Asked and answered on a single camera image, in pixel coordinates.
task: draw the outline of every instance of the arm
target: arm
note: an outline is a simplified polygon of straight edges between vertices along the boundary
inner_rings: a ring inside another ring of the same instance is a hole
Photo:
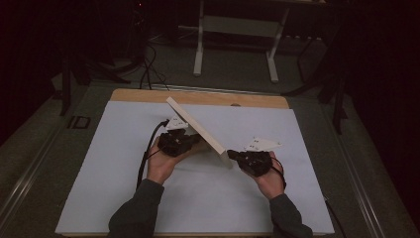
[[[275,159],[274,152],[269,152]],[[283,173],[283,167],[278,162],[273,166]],[[271,211],[271,221],[273,223],[273,233],[276,238],[304,238],[312,237],[311,228],[302,224],[300,212],[296,206],[284,193],[283,181],[280,175],[274,170],[269,170],[267,174],[260,177],[252,177],[259,186],[262,194],[269,201]]]
[[[170,157],[158,148],[158,138],[150,149],[147,178],[142,180],[133,198],[124,203],[108,224],[110,238],[153,237],[163,184],[175,165],[193,153],[204,149],[202,141],[177,157]]]

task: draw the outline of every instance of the gray carpet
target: gray carpet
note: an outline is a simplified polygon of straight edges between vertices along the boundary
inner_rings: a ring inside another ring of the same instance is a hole
[[[165,77],[169,89],[235,90],[249,93],[278,94],[301,84],[296,56],[302,49],[299,40],[286,39],[275,58],[280,83],[268,79],[263,51],[221,51],[217,46],[204,50],[203,73],[192,75],[195,49],[188,41],[176,46],[153,44],[157,51],[152,81]],[[66,118],[58,116],[59,102],[49,100],[29,122],[0,150],[0,201],[4,201],[19,174],[25,169],[37,148],[54,128],[62,128],[45,154],[38,178],[10,222],[4,237],[60,237],[54,234],[61,210],[83,163],[90,141],[100,121],[104,106],[118,87],[138,87],[144,69],[125,78],[131,84],[116,84],[95,78],[80,102]],[[162,88],[155,83],[153,88]],[[321,189],[333,207],[348,237],[419,237],[408,217],[385,169],[360,121],[351,98],[346,97],[343,120],[344,134],[338,136],[332,125],[331,104],[319,104],[319,88],[287,98],[294,109]],[[66,129],[69,116],[92,119],[86,130]],[[370,209],[379,227],[368,222]],[[333,219],[336,233],[325,237],[344,237]]]

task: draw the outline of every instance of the person's left hand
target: person's left hand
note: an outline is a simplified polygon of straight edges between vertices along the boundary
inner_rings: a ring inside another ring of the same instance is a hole
[[[170,177],[176,164],[185,158],[208,148],[204,139],[200,139],[200,142],[194,144],[191,150],[177,157],[172,157],[165,154],[158,148],[158,139],[159,137],[155,139],[155,142],[149,151],[149,156],[152,156],[148,159],[147,179],[155,181],[159,184],[163,184]]]

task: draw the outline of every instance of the person's right hand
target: person's right hand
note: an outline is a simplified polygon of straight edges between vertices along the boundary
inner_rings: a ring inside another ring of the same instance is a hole
[[[275,160],[275,153],[270,151],[269,155],[274,158],[272,159],[272,165],[283,173],[283,167]],[[253,177],[249,174],[247,175],[254,179],[259,186],[260,191],[267,199],[272,199],[284,194],[283,180],[275,170],[271,169],[268,173],[260,177]]]

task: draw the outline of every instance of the wooden surface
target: wooden surface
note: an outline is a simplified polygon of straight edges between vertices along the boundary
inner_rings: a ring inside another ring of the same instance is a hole
[[[119,88],[112,93],[110,100],[166,103],[168,97],[172,97],[180,104],[289,108],[286,99],[281,96],[219,92],[159,91]]]

